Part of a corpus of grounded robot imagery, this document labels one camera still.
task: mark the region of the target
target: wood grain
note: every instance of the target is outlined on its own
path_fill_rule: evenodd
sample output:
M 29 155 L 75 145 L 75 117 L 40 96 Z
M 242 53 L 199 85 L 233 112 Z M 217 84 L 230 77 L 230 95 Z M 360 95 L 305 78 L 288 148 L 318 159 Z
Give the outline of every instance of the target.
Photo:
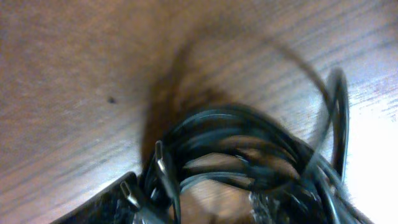
M 0 223 L 51 222 L 140 172 L 203 105 L 244 103 L 311 141 L 321 96 L 307 72 L 333 67 L 349 83 L 352 201 L 395 219 L 397 1 L 5 0 L 0 14 Z M 184 196 L 184 220 L 242 214 L 247 195 L 203 198 L 214 186 Z

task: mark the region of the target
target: wooden table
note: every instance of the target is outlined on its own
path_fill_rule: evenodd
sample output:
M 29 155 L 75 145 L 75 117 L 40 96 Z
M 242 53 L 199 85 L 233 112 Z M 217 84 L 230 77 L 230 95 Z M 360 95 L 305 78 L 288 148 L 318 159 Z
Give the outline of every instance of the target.
M 51 222 L 140 173 L 203 105 L 253 106 L 310 141 L 322 102 L 307 73 L 333 67 L 349 83 L 352 202 L 396 219 L 397 1 L 5 0 L 0 15 L 0 223 Z M 237 219 L 247 193 L 222 188 L 184 195 L 183 220 Z

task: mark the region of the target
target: black speck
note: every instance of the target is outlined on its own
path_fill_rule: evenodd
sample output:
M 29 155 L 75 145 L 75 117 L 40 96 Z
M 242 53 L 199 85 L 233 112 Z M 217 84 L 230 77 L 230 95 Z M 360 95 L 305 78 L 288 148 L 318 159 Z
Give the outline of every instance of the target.
M 115 100 L 112 96 L 110 96 L 110 97 L 108 98 L 108 103 L 116 104 L 116 100 Z

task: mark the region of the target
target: black cable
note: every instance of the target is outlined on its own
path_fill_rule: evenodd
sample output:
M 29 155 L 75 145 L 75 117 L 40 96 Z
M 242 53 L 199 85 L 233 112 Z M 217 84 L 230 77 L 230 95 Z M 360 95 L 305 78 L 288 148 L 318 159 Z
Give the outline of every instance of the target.
M 139 179 L 138 187 L 144 194 L 143 197 L 148 198 L 148 203 L 156 208 L 156 212 L 163 211 L 161 217 L 167 214 L 171 205 L 174 208 L 174 220 L 151 220 L 160 220 L 158 223 L 180 223 L 180 194 L 201 181 L 215 180 L 256 192 L 260 195 L 258 203 L 265 210 L 273 211 L 267 214 L 275 222 L 282 223 L 281 217 L 288 215 L 300 218 L 301 221 L 307 219 L 309 223 L 354 223 L 354 220 L 367 223 L 366 217 L 358 214 L 346 201 L 341 182 L 347 155 L 349 116 L 347 85 L 341 70 L 333 71 L 328 86 L 328 96 L 325 98 L 328 117 L 319 127 L 320 135 L 317 136 L 314 149 L 273 119 L 247 106 L 229 105 L 201 110 L 179 122 L 156 143 L 152 159 Z M 338 123 L 335 128 L 338 135 L 335 142 L 338 150 L 335 167 L 320 154 L 333 120 Z M 231 136 L 249 136 L 271 145 L 220 144 Z M 262 157 L 272 156 L 289 163 L 300 174 L 300 178 L 296 179 L 257 161 L 245 149 L 255 149 Z M 195 170 L 185 168 L 195 159 L 211 153 L 234 156 L 242 162 L 242 166 Z M 242 184 L 233 177 L 246 177 L 254 179 L 254 182 Z M 280 210 L 271 208 L 276 200 L 280 203 Z M 146 210 L 146 214 L 141 215 L 145 219 L 148 214 L 156 215 L 156 212 L 148 213 Z

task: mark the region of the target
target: black wire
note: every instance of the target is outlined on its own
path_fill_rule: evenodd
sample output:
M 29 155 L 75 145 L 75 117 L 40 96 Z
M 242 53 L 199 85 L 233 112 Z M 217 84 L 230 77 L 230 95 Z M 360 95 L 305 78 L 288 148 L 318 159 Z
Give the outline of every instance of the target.
M 173 170 L 173 174 L 167 177 L 170 181 L 178 182 L 178 192 L 172 198 L 165 193 L 164 186 L 156 173 L 155 156 L 152 156 L 142 173 L 140 188 L 146 197 L 150 198 L 151 204 L 157 205 L 165 213 L 173 205 L 175 223 L 181 222 L 180 193 L 204 180 L 216 180 L 250 191 L 267 190 L 268 197 L 277 198 L 282 203 L 287 203 L 292 197 L 296 200 L 301 198 L 302 201 L 299 201 L 297 206 L 302 210 L 308 210 L 308 207 L 316 202 L 307 200 L 298 193 L 300 191 L 297 189 L 312 192 L 311 188 L 314 188 L 313 191 L 322 202 L 319 212 L 325 214 L 327 223 L 352 223 L 354 220 L 366 223 L 368 219 L 358 214 L 346 201 L 345 189 L 341 182 L 345 173 L 349 118 L 348 91 L 341 70 L 332 72 L 328 86 L 329 95 L 325 98 L 328 117 L 319 127 L 320 135 L 317 136 L 314 149 L 290 134 L 273 119 L 247 106 L 229 105 L 202 110 L 179 122 L 162 139 L 164 150 L 173 161 L 172 164 L 167 164 L 167 168 Z M 338 150 L 335 167 L 321 156 L 320 151 L 333 119 L 337 119 L 335 123 L 338 123 L 335 128 L 338 132 L 338 139 L 335 142 Z M 220 145 L 220 141 L 231 136 L 255 137 L 272 143 L 273 147 L 271 149 L 261 144 L 248 144 L 246 147 L 239 144 L 232 147 Z M 262 156 L 274 156 L 288 162 L 301 174 L 300 179 L 294 179 L 256 162 L 241 148 L 256 149 Z M 211 153 L 235 156 L 243 162 L 243 168 L 185 169 L 185 165 Z M 255 181 L 251 185 L 244 185 L 234 181 L 232 177 L 248 177 Z M 330 185 L 336 189 L 336 197 L 327 181 L 330 181 Z

